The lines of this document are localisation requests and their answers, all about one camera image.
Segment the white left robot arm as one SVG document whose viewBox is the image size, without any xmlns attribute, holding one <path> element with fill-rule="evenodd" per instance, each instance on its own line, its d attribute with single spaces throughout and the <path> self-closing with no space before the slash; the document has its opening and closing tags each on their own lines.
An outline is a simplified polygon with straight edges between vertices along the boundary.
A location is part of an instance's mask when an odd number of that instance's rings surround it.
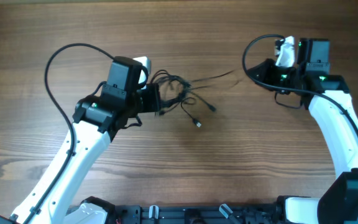
<svg viewBox="0 0 358 224">
<path fill-rule="evenodd" d="M 148 83 L 147 57 L 115 57 L 100 96 L 81 99 L 69 121 L 69 132 L 49 167 L 25 200 L 0 223 L 114 223 L 115 206 L 96 197 L 84 200 L 72 213 L 67 210 L 96 159 L 117 132 L 139 113 L 160 109 L 158 85 Z"/>
</svg>

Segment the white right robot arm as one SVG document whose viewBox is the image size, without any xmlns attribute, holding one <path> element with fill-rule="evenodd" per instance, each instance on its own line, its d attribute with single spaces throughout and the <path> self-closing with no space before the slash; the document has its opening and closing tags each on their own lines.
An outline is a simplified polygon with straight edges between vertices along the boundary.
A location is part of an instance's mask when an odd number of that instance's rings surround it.
<svg viewBox="0 0 358 224">
<path fill-rule="evenodd" d="M 254 39 L 242 54 L 244 73 L 276 95 L 294 93 L 300 106 L 317 122 L 334 164 L 336 180 L 321 198 L 278 198 L 279 221 L 284 223 L 358 223 L 358 118 L 344 78 L 330 73 L 328 39 L 275 34 L 275 58 L 252 68 L 246 57 L 261 40 Z"/>
</svg>

